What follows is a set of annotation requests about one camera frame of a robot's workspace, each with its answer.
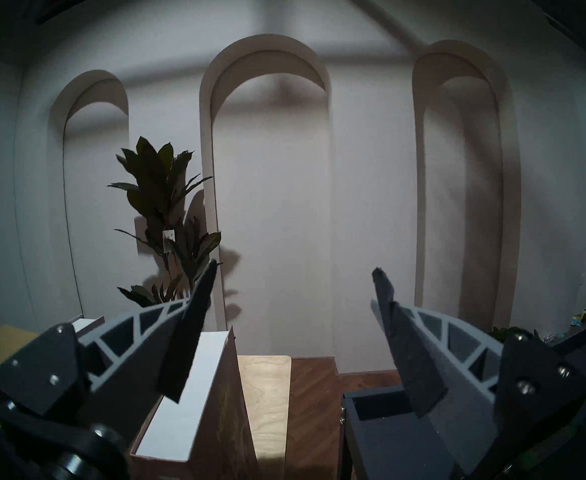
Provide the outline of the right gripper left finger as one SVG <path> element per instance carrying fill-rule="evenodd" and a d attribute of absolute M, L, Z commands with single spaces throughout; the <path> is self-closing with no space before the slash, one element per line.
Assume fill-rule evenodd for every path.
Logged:
<path fill-rule="evenodd" d="M 0 406 L 25 415 L 27 430 L 105 425 L 130 445 L 157 403 L 180 403 L 218 265 L 186 301 L 122 313 L 81 337 L 70 323 L 46 330 L 0 364 Z"/>

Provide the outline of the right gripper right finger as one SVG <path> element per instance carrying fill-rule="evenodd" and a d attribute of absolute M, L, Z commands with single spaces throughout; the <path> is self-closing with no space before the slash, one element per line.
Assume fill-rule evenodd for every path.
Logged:
<path fill-rule="evenodd" d="M 404 393 L 465 477 L 497 477 L 565 428 L 586 401 L 586 376 L 533 334 L 501 343 L 457 317 L 401 304 L 379 267 L 376 304 Z"/>

